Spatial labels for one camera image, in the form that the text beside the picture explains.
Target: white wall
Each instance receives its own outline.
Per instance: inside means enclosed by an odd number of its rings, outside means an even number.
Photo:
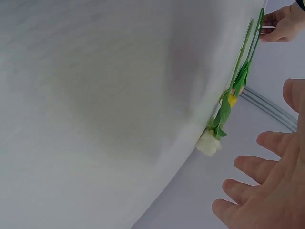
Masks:
[[[293,2],[293,0],[269,0],[266,12],[273,12]],[[305,78],[304,64],[305,31],[292,42],[261,42],[253,60],[248,86],[297,117],[297,114],[284,102],[282,87],[288,78]]]

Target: finger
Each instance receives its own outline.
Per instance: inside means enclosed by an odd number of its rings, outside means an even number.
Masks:
[[[276,161],[268,161],[255,156],[239,156],[234,165],[258,184],[263,184],[276,163]]]
[[[263,26],[273,26],[276,27],[278,24],[278,21],[263,21]]]
[[[238,209],[238,205],[223,199],[217,199],[212,204],[212,211],[227,227],[229,227],[231,218]]]
[[[286,80],[283,86],[283,97],[286,103],[299,113],[297,131],[301,158],[305,161],[305,80]]]
[[[263,22],[276,21],[276,12],[264,15]]]
[[[264,132],[257,137],[257,143],[262,147],[274,152],[279,157],[282,157],[288,147],[289,142],[294,136],[295,132]]]
[[[262,28],[261,34],[269,34],[272,33],[275,30],[275,28]]]
[[[277,42],[281,38],[283,38],[284,35],[281,30],[275,29],[272,33],[269,34],[263,34],[260,36],[261,40],[265,42]]]
[[[223,183],[224,192],[237,204],[244,205],[255,192],[254,186],[228,179]]]
[[[283,97],[286,103],[299,112],[302,95],[305,94],[305,80],[286,80],[283,86]]]

